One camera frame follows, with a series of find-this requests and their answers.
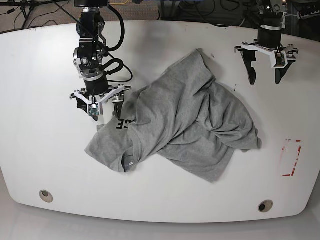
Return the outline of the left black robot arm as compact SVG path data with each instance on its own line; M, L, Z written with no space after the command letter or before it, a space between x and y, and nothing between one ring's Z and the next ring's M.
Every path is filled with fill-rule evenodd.
M257 39L252 43L243 42L235 46L240 52L248 74L248 80L254 85L257 74L252 66L256 62L256 52L269 57L270 65L275 69L275 83L278 85L289 68L297 61L299 50L293 44L281 44L282 30L286 28L287 2L285 0L253 0L253 11L245 14L245 19L257 27Z

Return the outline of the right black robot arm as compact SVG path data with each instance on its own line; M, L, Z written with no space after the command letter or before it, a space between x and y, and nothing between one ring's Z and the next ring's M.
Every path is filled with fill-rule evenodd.
M82 9L76 21L76 31L79 35L79 45L73 54L73 64L85 87L70 94L77 101L77 108L85 111L95 121L103 115L103 104L112 101L113 116L120 119L125 101L125 92L130 90L123 81L118 86L112 86L108 77L120 72L126 67L124 62L111 55L118 50L125 38L125 24L119 12L110 5L108 0L76 0L75 7ZM120 22L120 39L116 46L108 47L103 36L105 21L100 9L111 10Z

